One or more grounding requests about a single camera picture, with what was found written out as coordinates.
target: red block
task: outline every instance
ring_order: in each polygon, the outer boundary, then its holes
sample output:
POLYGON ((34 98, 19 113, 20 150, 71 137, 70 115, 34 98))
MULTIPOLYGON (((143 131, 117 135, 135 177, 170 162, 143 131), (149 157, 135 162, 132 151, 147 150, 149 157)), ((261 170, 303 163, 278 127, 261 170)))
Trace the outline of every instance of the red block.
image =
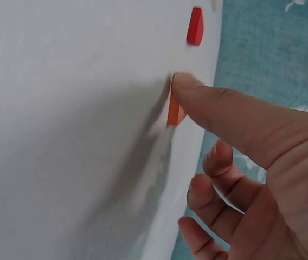
POLYGON ((191 18, 187 33, 187 43, 189 45, 199 46, 203 36, 203 18, 202 9, 194 7, 191 12, 191 18))

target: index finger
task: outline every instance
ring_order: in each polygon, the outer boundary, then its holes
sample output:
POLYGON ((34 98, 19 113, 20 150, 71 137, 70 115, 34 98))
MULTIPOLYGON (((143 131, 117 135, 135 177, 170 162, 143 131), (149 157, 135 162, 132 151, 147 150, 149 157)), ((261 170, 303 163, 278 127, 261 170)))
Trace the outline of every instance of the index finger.
POLYGON ((211 88, 175 74, 172 94, 201 127, 268 169, 308 140, 308 113, 275 106, 232 89, 211 88))

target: hand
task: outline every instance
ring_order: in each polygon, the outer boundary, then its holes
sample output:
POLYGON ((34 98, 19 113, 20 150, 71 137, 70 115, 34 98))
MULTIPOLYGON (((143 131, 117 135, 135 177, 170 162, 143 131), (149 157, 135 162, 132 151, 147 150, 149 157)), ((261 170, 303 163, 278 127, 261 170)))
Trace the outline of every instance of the hand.
POLYGON ((183 73, 174 76, 172 94, 197 124, 221 138, 203 162, 206 175, 191 180, 187 201, 231 249, 183 217, 179 228, 195 258, 308 259, 308 113, 210 88, 183 73), (266 184, 238 170, 232 146, 267 170, 266 184))

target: orange block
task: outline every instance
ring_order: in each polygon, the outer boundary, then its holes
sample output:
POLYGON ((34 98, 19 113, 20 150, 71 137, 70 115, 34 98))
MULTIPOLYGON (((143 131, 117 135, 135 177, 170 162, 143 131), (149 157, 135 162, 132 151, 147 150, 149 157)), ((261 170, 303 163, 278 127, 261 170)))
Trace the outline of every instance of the orange block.
POLYGON ((171 96, 169 106, 169 116, 167 118, 168 126, 178 126, 186 116, 186 112, 178 104, 178 102, 171 96))

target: fingernail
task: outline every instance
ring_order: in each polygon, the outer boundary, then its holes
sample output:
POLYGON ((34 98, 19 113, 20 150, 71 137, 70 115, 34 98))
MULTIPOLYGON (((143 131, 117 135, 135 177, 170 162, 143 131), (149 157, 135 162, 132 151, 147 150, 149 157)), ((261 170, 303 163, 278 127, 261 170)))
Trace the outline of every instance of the fingernail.
POLYGON ((175 73, 172 79, 172 88, 176 90, 192 89, 202 85, 203 84, 190 73, 175 73))
POLYGON ((212 146, 212 148, 209 150, 209 152, 208 152, 208 154, 207 154, 207 158, 208 158, 209 160, 212 159, 213 156, 214 156, 214 154, 216 154, 216 153, 217 153, 217 145, 214 144, 214 145, 212 146))

